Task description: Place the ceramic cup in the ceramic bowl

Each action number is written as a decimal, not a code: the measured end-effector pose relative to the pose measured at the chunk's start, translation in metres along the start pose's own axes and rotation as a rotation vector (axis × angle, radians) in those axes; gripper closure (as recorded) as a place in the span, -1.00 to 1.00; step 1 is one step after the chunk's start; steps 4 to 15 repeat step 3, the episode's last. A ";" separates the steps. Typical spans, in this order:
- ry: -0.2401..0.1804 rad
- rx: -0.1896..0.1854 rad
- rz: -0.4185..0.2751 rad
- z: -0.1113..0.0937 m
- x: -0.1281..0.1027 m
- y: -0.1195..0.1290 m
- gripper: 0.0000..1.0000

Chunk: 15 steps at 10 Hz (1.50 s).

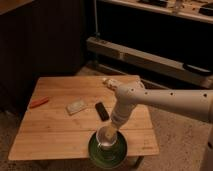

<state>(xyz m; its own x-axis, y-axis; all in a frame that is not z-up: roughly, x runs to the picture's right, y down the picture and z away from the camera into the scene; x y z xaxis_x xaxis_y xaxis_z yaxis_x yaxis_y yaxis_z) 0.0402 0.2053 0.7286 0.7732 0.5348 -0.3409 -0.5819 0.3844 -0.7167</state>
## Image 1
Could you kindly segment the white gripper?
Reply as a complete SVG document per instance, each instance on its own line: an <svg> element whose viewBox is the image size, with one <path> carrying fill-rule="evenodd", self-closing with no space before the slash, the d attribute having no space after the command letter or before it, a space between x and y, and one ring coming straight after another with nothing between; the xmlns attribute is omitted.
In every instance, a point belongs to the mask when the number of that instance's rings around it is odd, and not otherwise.
<svg viewBox="0 0 213 171"><path fill-rule="evenodd" d="M109 143L116 141L117 129L120 129L129 120L135 108L135 104L116 102L111 113L112 123L106 126L105 131L105 138Z"/></svg>

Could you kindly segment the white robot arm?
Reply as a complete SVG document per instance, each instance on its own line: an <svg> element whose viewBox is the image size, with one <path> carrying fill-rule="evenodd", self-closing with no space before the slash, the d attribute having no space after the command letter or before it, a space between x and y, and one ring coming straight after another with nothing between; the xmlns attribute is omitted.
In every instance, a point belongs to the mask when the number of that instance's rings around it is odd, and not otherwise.
<svg viewBox="0 0 213 171"><path fill-rule="evenodd" d="M213 123L213 90L145 89L139 82L107 83L106 86L115 92L116 97L112 122L105 133L108 140L129 120L138 104Z"/></svg>

